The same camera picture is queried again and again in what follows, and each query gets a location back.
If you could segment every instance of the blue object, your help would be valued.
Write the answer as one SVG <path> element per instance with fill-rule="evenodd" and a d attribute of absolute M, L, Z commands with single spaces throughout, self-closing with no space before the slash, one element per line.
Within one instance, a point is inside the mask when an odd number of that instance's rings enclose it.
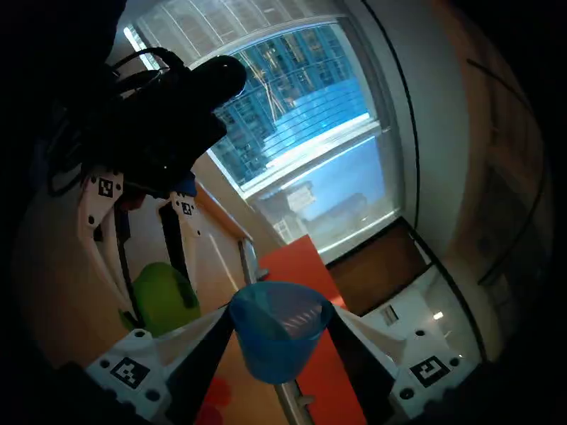
<path fill-rule="evenodd" d="M 229 304 L 248 371 L 269 384 L 294 380 L 307 363 L 332 314 L 318 292 L 285 282 L 258 282 Z"/>

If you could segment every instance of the screw hole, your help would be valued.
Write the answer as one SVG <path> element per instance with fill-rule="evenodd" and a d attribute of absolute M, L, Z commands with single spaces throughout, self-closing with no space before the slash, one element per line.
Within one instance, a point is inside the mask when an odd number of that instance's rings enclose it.
<path fill-rule="evenodd" d="M 159 400 L 161 396 L 159 395 L 158 391 L 156 390 L 148 390 L 146 391 L 146 398 L 151 402 L 156 402 Z"/>
<path fill-rule="evenodd" d="M 402 400 L 409 400 L 414 395 L 415 395 L 415 392 L 411 388 L 404 388 L 403 390 L 400 391 L 400 398 Z"/>

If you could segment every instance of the skyscraper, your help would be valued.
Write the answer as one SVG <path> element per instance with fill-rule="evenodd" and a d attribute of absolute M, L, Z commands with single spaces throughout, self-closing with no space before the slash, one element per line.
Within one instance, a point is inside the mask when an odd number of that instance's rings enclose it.
<path fill-rule="evenodd" d="M 333 25 L 277 35 L 234 56 L 249 77 L 217 110 L 228 135 L 213 152 L 240 185 L 283 153 L 367 112 Z"/>

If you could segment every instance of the red table surface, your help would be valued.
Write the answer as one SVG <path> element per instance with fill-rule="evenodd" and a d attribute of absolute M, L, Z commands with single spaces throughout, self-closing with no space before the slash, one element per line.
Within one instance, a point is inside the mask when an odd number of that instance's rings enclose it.
<path fill-rule="evenodd" d="M 266 255 L 259 264 L 269 270 L 265 280 L 308 286 L 344 308 L 337 286 L 309 236 Z M 317 425 L 366 423 L 329 331 L 321 336 L 297 382 L 304 395 L 315 396 L 308 409 Z"/>

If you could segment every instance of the black cable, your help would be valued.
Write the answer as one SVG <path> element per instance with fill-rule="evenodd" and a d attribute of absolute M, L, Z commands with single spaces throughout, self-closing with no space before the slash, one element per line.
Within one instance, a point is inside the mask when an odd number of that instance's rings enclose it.
<path fill-rule="evenodd" d="M 400 59 L 398 58 L 398 55 L 395 52 L 392 40 L 390 40 L 390 38 L 388 37 L 388 33 L 386 32 L 386 28 L 384 28 L 384 25 L 382 24 L 382 22 L 380 22 L 380 20 L 378 19 L 378 16 L 376 16 L 376 13 L 369 6 L 368 2 L 366 0 L 361 0 L 361 1 L 362 1 L 362 4 L 366 7 L 366 10 L 370 13 L 372 18 L 378 24 L 378 27 L 380 27 L 380 31 L 382 32 L 382 35 L 384 36 L 384 39 L 386 40 L 386 43 L 388 44 L 388 48 L 390 49 L 390 52 L 391 52 L 391 54 L 394 58 L 394 61 L 395 61 L 395 65 L 398 68 L 398 72 L 400 73 L 400 77 L 402 79 L 402 84 L 403 84 L 403 89 L 405 91 L 405 97 L 408 100 L 408 107 L 410 108 L 410 119 L 412 121 L 412 131 L 413 131 L 413 139 L 414 139 L 414 145 L 415 145 L 415 173 L 416 173 L 415 185 L 417 186 L 416 190 L 415 190 L 415 216 L 414 216 L 414 220 L 413 220 L 413 228 L 417 229 L 417 224 L 418 224 L 419 215 L 420 215 L 420 184 L 421 184 L 420 147 L 419 147 L 419 141 L 418 141 L 418 138 L 417 138 L 417 124 L 415 123 L 415 114 L 414 114 L 414 110 L 413 110 L 412 96 L 410 95 L 410 89 L 408 87 L 408 82 L 405 79 L 405 75 L 404 75 L 403 70 L 402 70 L 402 65 L 400 63 Z"/>
<path fill-rule="evenodd" d="M 494 72 L 492 72 L 489 68 L 483 66 L 482 64 L 479 64 L 478 62 L 475 62 L 472 59 L 467 59 L 466 60 L 468 62 L 469 65 L 471 65 L 472 67 L 478 69 L 479 71 L 483 72 L 484 74 L 488 75 L 490 78 L 493 78 L 494 80 L 498 81 L 500 84 L 502 84 L 502 86 L 508 90 L 525 108 L 526 110 L 529 112 L 529 114 L 535 119 L 534 113 L 532 112 L 532 109 L 529 107 L 529 104 L 527 101 L 524 100 L 524 98 L 517 93 L 513 87 L 511 87 L 511 85 L 509 85 L 508 83 L 506 83 L 506 81 L 504 81 L 502 78 L 500 78 L 497 74 L 495 74 Z M 488 268 L 488 270 L 483 274 L 483 276 L 478 280 L 478 284 L 482 285 L 486 280 L 488 280 L 488 278 L 494 273 L 494 270 L 497 270 L 506 260 L 506 258 L 510 255 L 510 253 L 512 252 L 512 250 L 516 247 L 517 243 L 521 240 L 521 238 L 524 236 L 524 233 L 527 231 L 528 226 L 530 225 L 530 223 L 532 222 L 532 220 L 534 219 L 534 215 L 536 212 L 536 209 L 539 205 L 539 202 L 541 201 L 541 196 L 543 195 L 544 192 L 544 187 L 545 187 L 545 177 L 546 177 L 546 173 L 547 173 L 547 160 L 546 160 L 546 149 L 545 149 L 545 145 L 543 145 L 542 147 L 543 152 L 542 152 L 542 164 L 541 164 L 541 177 L 539 178 L 539 183 L 538 183 L 538 187 L 537 187 L 537 192 L 536 192 L 536 196 L 534 198 L 534 202 L 532 203 L 531 208 L 529 209 L 529 212 L 526 216 L 526 220 L 524 220 L 524 222 L 522 223 L 522 226 L 520 227 L 519 232 L 516 234 L 515 238 L 512 240 L 512 243 L 509 245 L 509 247 L 504 250 L 503 253 L 501 253 L 501 255 L 498 256 L 498 258 L 496 260 L 494 260 L 494 262 L 492 263 L 492 265 Z"/>
<path fill-rule="evenodd" d="M 163 47 L 148 47 L 146 49 L 138 50 L 137 52 L 131 53 L 123 59 L 119 60 L 112 66 L 112 70 L 115 71 L 124 64 L 128 63 L 130 60 L 135 59 L 138 56 L 146 55 L 150 53 L 151 55 L 156 55 L 162 58 L 165 64 L 170 68 L 183 68 L 185 65 L 181 59 L 175 55 L 175 53 L 170 52 L 168 49 Z"/>

